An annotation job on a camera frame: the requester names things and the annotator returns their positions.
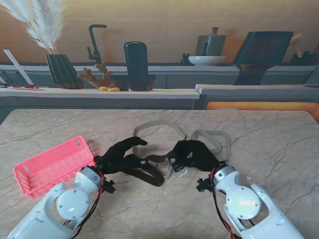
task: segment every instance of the pink basket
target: pink basket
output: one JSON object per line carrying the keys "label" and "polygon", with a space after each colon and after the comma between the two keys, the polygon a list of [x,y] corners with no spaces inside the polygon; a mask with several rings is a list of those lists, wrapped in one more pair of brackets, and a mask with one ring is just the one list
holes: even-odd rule
{"label": "pink basket", "polygon": [[86,165],[94,165],[93,155],[78,136],[16,165],[13,171],[22,193],[34,199],[70,180]]}

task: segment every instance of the orange panel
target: orange panel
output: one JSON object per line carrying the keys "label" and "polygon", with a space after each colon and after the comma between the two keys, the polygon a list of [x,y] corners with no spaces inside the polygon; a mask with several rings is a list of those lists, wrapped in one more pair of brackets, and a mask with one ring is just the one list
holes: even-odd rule
{"label": "orange panel", "polygon": [[307,111],[319,123],[319,104],[310,102],[208,102],[207,110],[219,108],[258,111]]}

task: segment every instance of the black faucet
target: black faucet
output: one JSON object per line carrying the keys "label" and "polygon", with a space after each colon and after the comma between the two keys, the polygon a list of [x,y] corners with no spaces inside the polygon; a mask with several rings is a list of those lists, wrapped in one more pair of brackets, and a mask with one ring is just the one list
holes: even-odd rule
{"label": "black faucet", "polygon": [[92,55],[91,49],[88,46],[88,52],[89,52],[89,59],[90,60],[95,60],[97,64],[101,64],[102,60],[101,60],[101,55],[100,52],[98,51],[98,47],[96,46],[96,42],[95,42],[95,38],[93,35],[93,28],[94,27],[101,27],[101,28],[106,28],[106,25],[103,24],[93,24],[89,26],[89,32],[90,32],[90,36],[91,36],[91,40],[92,40],[92,44],[93,44],[93,48],[94,48],[94,55]]}

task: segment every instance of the gray strap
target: gray strap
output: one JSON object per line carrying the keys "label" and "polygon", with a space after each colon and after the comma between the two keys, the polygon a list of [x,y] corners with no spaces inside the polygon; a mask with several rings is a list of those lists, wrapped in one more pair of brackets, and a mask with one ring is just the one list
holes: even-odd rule
{"label": "gray strap", "polygon": [[[182,139],[186,139],[186,134],[178,127],[177,124],[175,124],[174,122],[172,121],[169,121],[169,120],[165,120],[165,119],[158,119],[158,120],[154,120],[154,121],[150,121],[150,122],[147,122],[147,123],[144,123],[138,127],[136,127],[133,131],[133,136],[137,136],[137,133],[143,129],[146,129],[146,128],[149,128],[149,127],[152,127],[152,126],[156,126],[156,125],[167,125],[173,129],[175,129],[175,131],[178,133],[178,135],[182,138]],[[137,148],[134,146],[132,148],[133,150],[133,154],[137,154]],[[159,155],[151,155],[152,157],[156,156],[156,157],[159,157],[159,158],[163,158],[163,160],[166,159],[166,155],[162,155],[162,156],[159,156]],[[171,166],[171,164],[169,163],[169,166],[168,166],[168,169],[167,169],[167,173],[164,175],[164,181],[166,181],[168,178],[170,178],[171,174],[173,172],[173,168]]]}
{"label": "gray strap", "polygon": [[146,129],[146,128],[149,128],[149,127],[152,127],[152,126],[156,126],[156,125],[167,125],[173,129],[175,129],[175,131],[178,133],[178,135],[182,138],[182,139],[186,139],[186,134],[178,127],[177,124],[175,124],[174,122],[172,121],[169,121],[169,120],[165,120],[165,119],[158,119],[158,120],[155,120],[155,121],[150,121],[150,122],[147,122],[147,123],[144,123],[140,126],[137,126],[134,131],[133,131],[133,136],[137,136],[137,133],[143,129]]}
{"label": "gray strap", "polygon": [[219,136],[223,136],[225,138],[226,141],[226,162],[229,160],[230,157],[230,137],[228,135],[228,133],[226,133],[223,130],[196,130],[194,132],[194,134],[192,135],[191,139],[193,140],[198,140],[198,136],[202,136],[204,137],[207,141],[209,141],[212,145],[214,145],[214,147],[216,149],[211,150],[211,152],[214,155],[218,155],[221,152],[221,146],[220,143],[214,139],[214,135],[219,135]]}
{"label": "gray strap", "polygon": [[[136,127],[133,131],[133,136],[137,136],[138,132],[143,130],[143,129],[146,129],[146,128],[149,128],[152,126],[156,126],[156,125],[167,125],[167,126],[173,128],[183,140],[186,139],[186,134],[178,127],[177,124],[175,124],[172,121],[165,120],[165,119],[150,121],[150,122],[144,123],[144,124]],[[220,146],[220,143],[213,137],[215,135],[220,135],[220,136],[225,138],[225,141],[226,141],[226,147],[225,147],[226,160],[225,161],[227,162],[229,160],[229,157],[230,157],[230,145],[229,145],[230,144],[230,137],[229,137],[228,133],[226,133],[225,131],[223,131],[223,130],[196,130],[194,132],[194,134],[192,135],[191,139],[198,140],[198,138],[197,138],[198,136],[203,136],[208,142],[210,142],[216,148],[216,149],[211,150],[211,152],[214,155],[218,155],[221,152],[222,148]],[[132,148],[132,150],[133,150],[133,154],[137,154],[137,148],[135,146]],[[151,156],[152,157],[154,157],[154,156],[166,157],[166,155],[162,155],[162,156],[151,155]],[[168,173],[166,174],[166,176],[164,176],[165,181],[168,178],[170,178],[171,173],[173,171],[171,164],[169,164],[169,167],[167,170],[168,170]]]}

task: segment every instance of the black glove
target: black glove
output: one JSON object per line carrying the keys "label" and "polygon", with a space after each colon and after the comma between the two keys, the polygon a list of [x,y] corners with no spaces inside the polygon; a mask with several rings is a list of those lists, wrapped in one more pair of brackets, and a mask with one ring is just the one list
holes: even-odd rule
{"label": "black glove", "polygon": [[177,142],[174,149],[167,154],[167,158],[175,158],[177,164],[195,167],[201,171],[211,171],[220,163],[207,146],[198,140]]}
{"label": "black glove", "polygon": [[123,169],[138,168],[145,161],[134,154],[124,157],[126,151],[133,146],[147,145],[140,137],[134,136],[114,144],[103,156],[95,156],[96,166],[103,174],[111,174]]}

